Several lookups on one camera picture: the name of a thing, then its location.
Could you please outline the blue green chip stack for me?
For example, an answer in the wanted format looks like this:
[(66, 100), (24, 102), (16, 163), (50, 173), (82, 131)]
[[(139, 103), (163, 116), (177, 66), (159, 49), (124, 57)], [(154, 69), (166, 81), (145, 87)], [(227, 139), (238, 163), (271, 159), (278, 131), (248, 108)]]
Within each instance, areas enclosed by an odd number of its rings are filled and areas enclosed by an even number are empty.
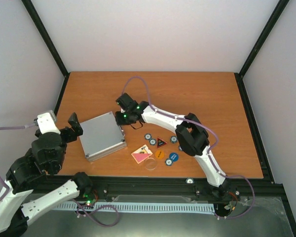
[(175, 144), (175, 143), (177, 143), (177, 141), (178, 141), (178, 139), (176, 136), (171, 136), (171, 138), (170, 138), (171, 143)]

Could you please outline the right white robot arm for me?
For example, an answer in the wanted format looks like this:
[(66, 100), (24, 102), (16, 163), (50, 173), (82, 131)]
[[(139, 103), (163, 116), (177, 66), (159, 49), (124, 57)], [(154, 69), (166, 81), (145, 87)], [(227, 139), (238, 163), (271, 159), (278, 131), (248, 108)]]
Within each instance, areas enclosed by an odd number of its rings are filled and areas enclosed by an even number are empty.
[(121, 108), (115, 113), (118, 125), (149, 123), (175, 133), (181, 150), (194, 157), (205, 173), (209, 184), (208, 193), (217, 199), (223, 199), (227, 195), (229, 183), (212, 153), (209, 129), (200, 123), (195, 114), (176, 115), (161, 110), (147, 101), (138, 103), (127, 93), (120, 95), (116, 103)]

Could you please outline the aluminium poker case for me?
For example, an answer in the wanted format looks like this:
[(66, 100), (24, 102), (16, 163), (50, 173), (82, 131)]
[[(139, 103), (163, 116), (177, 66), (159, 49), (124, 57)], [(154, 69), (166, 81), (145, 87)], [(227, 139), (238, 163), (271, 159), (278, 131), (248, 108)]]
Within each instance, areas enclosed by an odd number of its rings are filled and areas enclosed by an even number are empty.
[(113, 112), (108, 112), (81, 123), (79, 137), (84, 156), (96, 161), (127, 146), (123, 129), (117, 125)]

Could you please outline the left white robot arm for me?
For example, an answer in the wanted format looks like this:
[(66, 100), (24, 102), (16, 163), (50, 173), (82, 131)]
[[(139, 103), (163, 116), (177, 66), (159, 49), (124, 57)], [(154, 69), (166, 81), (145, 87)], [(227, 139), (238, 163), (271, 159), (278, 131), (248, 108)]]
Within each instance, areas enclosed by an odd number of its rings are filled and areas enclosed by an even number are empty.
[(83, 134), (77, 114), (68, 119), (70, 126), (58, 129), (53, 111), (37, 116), (32, 124), (38, 126), (31, 148), (8, 170), (0, 192), (0, 237), (21, 236), (38, 218), (59, 204), (80, 196), (87, 204), (95, 201), (94, 186), (85, 172), (78, 172), (60, 187), (44, 196), (25, 203), (25, 199), (63, 166), (67, 144)]

